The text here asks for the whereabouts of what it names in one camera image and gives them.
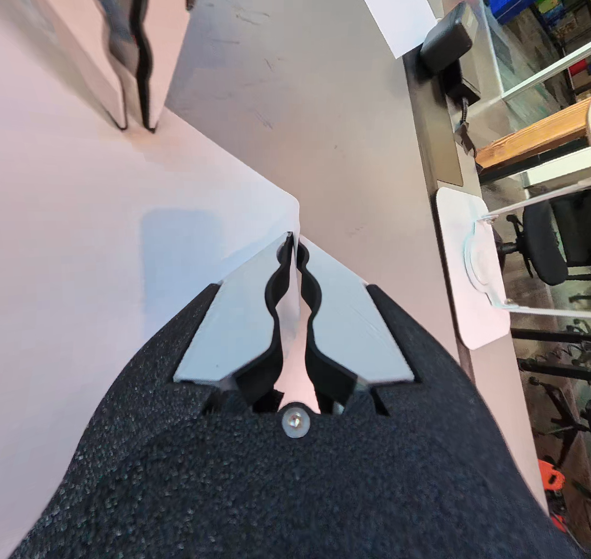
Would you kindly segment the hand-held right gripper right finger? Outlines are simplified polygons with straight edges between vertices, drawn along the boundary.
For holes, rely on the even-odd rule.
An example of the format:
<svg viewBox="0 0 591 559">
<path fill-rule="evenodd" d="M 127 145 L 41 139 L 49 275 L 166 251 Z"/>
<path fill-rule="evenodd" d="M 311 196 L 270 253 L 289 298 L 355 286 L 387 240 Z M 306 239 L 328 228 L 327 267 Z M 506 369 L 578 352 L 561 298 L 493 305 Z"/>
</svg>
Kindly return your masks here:
<svg viewBox="0 0 591 559">
<path fill-rule="evenodd" d="M 416 381 L 367 282 L 306 238 L 297 268 L 310 309 L 306 371 L 321 414 L 343 413 L 356 392 L 380 409 L 376 388 Z"/>
</svg>

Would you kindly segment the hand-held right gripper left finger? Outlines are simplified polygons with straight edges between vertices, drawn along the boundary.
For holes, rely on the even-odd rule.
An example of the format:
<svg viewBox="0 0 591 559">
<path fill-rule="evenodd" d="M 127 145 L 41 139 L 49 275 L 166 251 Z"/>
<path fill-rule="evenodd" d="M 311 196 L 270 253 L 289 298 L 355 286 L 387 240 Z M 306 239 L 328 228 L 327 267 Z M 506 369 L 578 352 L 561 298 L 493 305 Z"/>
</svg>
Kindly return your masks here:
<svg viewBox="0 0 591 559">
<path fill-rule="evenodd" d="M 238 391 L 257 402 L 283 370 L 277 304 L 290 286 L 294 236 L 286 232 L 227 275 L 173 375 L 175 383 Z"/>
</svg>

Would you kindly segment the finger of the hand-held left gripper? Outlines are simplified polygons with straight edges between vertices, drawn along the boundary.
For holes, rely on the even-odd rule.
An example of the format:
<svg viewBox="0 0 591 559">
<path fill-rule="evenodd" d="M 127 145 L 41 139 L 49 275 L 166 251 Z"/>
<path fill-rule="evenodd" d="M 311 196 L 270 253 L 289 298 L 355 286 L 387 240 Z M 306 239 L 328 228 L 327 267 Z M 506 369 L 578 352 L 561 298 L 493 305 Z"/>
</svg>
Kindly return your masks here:
<svg viewBox="0 0 591 559">
<path fill-rule="evenodd" d="M 155 132 L 188 26 L 186 0 L 132 0 L 131 33 L 138 48 L 135 79 L 141 122 Z"/>
<path fill-rule="evenodd" d="M 109 48 L 111 28 L 100 0 L 34 0 L 85 86 L 116 128 L 128 128 L 125 90 Z"/>
</svg>

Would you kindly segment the white paper sheet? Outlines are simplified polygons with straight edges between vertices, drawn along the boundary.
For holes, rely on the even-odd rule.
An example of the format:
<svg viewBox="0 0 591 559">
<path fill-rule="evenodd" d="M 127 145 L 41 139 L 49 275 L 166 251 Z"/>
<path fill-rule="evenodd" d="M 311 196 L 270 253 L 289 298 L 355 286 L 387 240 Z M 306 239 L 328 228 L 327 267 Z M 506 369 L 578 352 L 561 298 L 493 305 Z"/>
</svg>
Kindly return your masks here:
<svg viewBox="0 0 591 559">
<path fill-rule="evenodd" d="M 133 355 L 300 228 L 295 197 L 171 111 L 114 127 L 41 22 L 1 0 L 1 558 Z"/>
<path fill-rule="evenodd" d="M 395 59 L 421 45 L 438 23 L 428 0 L 364 0 Z"/>
</svg>

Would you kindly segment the grey desk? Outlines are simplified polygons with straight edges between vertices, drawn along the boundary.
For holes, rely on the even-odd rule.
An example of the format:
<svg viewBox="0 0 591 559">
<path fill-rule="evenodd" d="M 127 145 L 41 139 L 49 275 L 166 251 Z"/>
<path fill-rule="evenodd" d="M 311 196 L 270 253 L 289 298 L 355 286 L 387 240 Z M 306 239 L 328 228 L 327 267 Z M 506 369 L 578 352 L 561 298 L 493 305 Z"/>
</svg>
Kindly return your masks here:
<svg viewBox="0 0 591 559">
<path fill-rule="evenodd" d="M 196 0 L 167 107 L 291 193 L 303 236 L 424 326 L 477 386 L 547 512 L 513 340 L 456 328 L 434 194 L 481 195 L 454 108 L 364 0 Z"/>
</svg>

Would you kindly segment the black office chair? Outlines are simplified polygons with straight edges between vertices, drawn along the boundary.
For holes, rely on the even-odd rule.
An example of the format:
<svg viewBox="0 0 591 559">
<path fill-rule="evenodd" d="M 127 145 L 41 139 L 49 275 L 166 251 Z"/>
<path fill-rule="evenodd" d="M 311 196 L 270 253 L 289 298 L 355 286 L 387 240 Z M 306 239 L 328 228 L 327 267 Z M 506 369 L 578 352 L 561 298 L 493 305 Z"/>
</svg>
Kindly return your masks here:
<svg viewBox="0 0 591 559">
<path fill-rule="evenodd" d="M 546 285 L 590 281 L 590 274 L 570 274 L 590 267 L 590 190 L 526 206 L 522 219 L 506 216 L 515 241 L 506 243 L 493 230 L 501 270 L 506 256 L 520 253 L 530 277 L 533 270 Z"/>
</svg>

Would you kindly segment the black tripod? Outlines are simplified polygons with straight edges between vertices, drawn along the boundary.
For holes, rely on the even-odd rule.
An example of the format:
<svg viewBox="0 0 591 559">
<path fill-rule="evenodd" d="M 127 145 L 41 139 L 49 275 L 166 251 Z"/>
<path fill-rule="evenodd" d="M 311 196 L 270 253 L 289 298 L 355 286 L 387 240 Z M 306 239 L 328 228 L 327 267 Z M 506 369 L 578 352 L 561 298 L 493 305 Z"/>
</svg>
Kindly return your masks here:
<svg viewBox="0 0 591 559">
<path fill-rule="evenodd" d="M 537 375 L 578 380 L 589 386 L 590 326 L 582 319 L 575 319 L 565 331 L 512 328 L 511 336 L 516 340 L 564 345 L 567 346 L 567 354 L 570 354 L 572 348 L 580 354 L 578 358 L 571 359 L 570 363 L 548 362 L 537 358 L 518 359 L 519 370 L 530 374 L 531 385 L 543 388 L 559 414 L 558 418 L 551 420 L 556 427 L 548 432 L 537 432 L 537 436 L 552 436 L 561 441 L 558 460 L 552 463 L 553 468 L 561 469 L 578 435 L 590 433 L 590 401 L 586 402 L 581 411 L 574 412 L 561 388 L 539 380 Z"/>
</svg>

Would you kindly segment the orange plastic object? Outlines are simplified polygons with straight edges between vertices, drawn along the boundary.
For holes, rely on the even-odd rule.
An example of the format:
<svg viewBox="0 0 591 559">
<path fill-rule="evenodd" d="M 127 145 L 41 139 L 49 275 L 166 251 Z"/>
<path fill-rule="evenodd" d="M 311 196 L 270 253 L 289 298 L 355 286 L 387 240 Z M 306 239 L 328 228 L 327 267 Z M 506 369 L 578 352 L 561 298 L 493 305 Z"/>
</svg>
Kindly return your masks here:
<svg viewBox="0 0 591 559">
<path fill-rule="evenodd" d="M 563 502 L 565 475 L 557 469 L 552 462 L 547 459 L 538 459 L 538 468 L 540 471 L 544 495 L 548 502 Z"/>
</svg>

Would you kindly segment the grey black power adapter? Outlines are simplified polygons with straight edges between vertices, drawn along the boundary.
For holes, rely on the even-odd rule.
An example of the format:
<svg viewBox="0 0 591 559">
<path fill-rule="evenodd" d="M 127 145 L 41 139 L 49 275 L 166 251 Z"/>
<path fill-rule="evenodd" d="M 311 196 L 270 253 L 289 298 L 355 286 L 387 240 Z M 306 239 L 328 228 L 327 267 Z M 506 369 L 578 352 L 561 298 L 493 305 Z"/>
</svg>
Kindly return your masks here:
<svg viewBox="0 0 591 559">
<path fill-rule="evenodd" d="M 428 32 L 419 57 L 430 75 L 438 75 L 473 47 L 477 17 L 466 1 L 461 1 Z"/>
</svg>

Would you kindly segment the wooden post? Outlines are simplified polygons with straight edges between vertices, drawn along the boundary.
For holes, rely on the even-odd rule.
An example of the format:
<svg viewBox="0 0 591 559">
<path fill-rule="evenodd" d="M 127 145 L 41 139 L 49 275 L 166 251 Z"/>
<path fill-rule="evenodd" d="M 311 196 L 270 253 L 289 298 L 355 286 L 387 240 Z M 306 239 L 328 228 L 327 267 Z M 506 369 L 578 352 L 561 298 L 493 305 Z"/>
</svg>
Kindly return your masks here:
<svg viewBox="0 0 591 559">
<path fill-rule="evenodd" d="M 504 136 L 477 150 L 476 163 L 484 170 L 522 160 L 586 139 L 590 130 L 590 98 Z"/>
</svg>

